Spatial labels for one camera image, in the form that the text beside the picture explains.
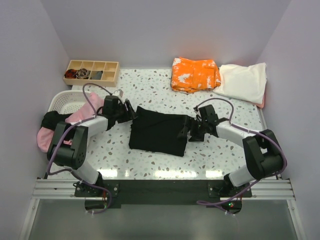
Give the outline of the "orange white folded t-shirt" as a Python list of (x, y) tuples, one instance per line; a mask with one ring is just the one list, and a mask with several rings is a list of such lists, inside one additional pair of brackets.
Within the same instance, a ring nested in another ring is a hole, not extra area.
[(219, 68), (212, 59), (191, 60), (176, 57), (172, 63), (171, 88), (192, 94), (211, 91), (222, 84)]

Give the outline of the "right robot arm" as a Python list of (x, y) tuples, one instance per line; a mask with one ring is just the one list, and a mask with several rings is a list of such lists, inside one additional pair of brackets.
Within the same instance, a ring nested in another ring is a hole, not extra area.
[(223, 192), (235, 196), (241, 186), (259, 181), (284, 171), (287, 160), (274, 133), (269, 130), (256, 131), (231, 123), (227, 118), (187, 117), (178, 134), (182, 139), (190, 134), (191, 142), (202, 142), (206, 134), (228, 140), (244, 150), (245, 165), (224, 176)]

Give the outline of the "white laundry basket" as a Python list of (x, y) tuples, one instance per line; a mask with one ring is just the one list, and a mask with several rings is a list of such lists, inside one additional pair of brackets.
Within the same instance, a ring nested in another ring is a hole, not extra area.
[(94, 92), (66, 90), (58, 93), (52, 100), (49, 110), (57, 111), (59, 114), (72, 114), (81, 108), (85, 103), (89, 103), (94, 111), (102, 106), (102, 99)]

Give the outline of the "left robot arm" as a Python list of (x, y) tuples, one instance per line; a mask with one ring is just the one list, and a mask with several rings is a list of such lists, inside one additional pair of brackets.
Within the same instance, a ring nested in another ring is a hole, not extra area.
[(49, 176), (70, 172), (86, 184), (86, 191), (99, 196), (104, 190), (102, 174), (88, 162), (87, 146), (91, 137), (110, 130), (116, 123), (125, 123), (136, 118), (136, 112), (128, 99), (116, 95), (104, 98), (96, 108), (89, 103), (93, 113), (74, 123), (61, 121), (57, 124), (47, 151), (49, 161), (46, 173)]

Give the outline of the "grey rolled fabric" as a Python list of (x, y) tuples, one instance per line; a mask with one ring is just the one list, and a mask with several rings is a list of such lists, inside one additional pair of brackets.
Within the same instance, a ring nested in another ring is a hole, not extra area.
[(92, 71), (90, 75), (91, 80), (101, 80), (103, 71)]

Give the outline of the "brown patterned rolled fabric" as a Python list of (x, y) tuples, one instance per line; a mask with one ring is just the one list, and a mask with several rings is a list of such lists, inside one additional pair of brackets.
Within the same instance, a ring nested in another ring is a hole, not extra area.
[(76, 71), (75, 77), (77, 79), (88, 79), (90, 77), (91, 71), (86, 68), (81, 68)]

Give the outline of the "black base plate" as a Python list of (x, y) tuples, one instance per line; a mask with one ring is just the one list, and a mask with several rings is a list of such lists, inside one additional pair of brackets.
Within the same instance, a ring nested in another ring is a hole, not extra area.
[(223, 180), (104, 180), (111, 193), (111, 209), (123, 205), (196, 205), (216, 203), (240, 193), (241, 187), (226, 186)]

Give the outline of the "pink t-shirt in basket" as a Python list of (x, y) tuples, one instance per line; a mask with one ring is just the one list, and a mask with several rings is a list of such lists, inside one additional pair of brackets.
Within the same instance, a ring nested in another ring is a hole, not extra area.
[[(77, 111), (75, 111), (74, 113), (71, 113), (71, 116), (69, 116), (65, 120), (65, 122), (66, 123), (79, 122), (80, 120), (85, 120), (89, 117), (92, 117), (93, 114), (94, 114), (94, 111), (92, 107), (88, 102), (86, 102)], [(37, 133), (37, 137), (36, 137), (37, 145), (43, 153), (48, 152), (53, 135), (54, 135), (54, 130), (50, 130), (44, 127), (41, 127), (39, 132)]]

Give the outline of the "black t-shirt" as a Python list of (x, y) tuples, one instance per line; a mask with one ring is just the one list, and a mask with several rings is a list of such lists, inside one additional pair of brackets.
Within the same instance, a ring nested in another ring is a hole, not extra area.
[(187, 138), (178, 139), (178, 133), (188, 115), (166, 114), (137, 107), (132, 121), (129, 148), (183, 157)]

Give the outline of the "black garment in basket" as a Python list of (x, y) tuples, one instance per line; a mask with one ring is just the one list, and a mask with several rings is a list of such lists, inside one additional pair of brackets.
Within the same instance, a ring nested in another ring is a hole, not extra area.
[(60, 114), (55, 110), (49, 111), (44, 115), (41, 121), (41, 127), (54, 131), (58, 123), (64, 122), (71, 115), (72, 115), (71, 113)]

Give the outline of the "pink folded t-shirt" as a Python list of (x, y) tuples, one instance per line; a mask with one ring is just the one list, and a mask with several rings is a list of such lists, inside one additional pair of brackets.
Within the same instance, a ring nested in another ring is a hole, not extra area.
[(263, 109), (265, 106), (265, 98), (263, 97), (262, 103), (256, 103), (255, 104), (258, 108)]

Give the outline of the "red black rolled fabric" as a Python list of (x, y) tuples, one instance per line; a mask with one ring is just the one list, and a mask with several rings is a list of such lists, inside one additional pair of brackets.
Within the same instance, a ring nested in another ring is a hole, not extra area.
[(76, 69), (68, 69), (64, 73), (64, 78), (66, 79), (76, 79), (77, 78), (77, 70)]

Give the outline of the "aluminium rail frame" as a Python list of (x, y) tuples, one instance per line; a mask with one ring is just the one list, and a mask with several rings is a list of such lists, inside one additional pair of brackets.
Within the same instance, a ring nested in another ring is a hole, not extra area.
[[(218, 180), (242, 159), (99, 158), (92, 160), (107, 180)], [(293, 187), (271, 178), (241, 198), (242, 210), (229, 215), (199, 205), (128, 205), (91, 215), (76, 197), (68, 173), (38, 179), (22, 228), (22, 240), (305, 240)]]

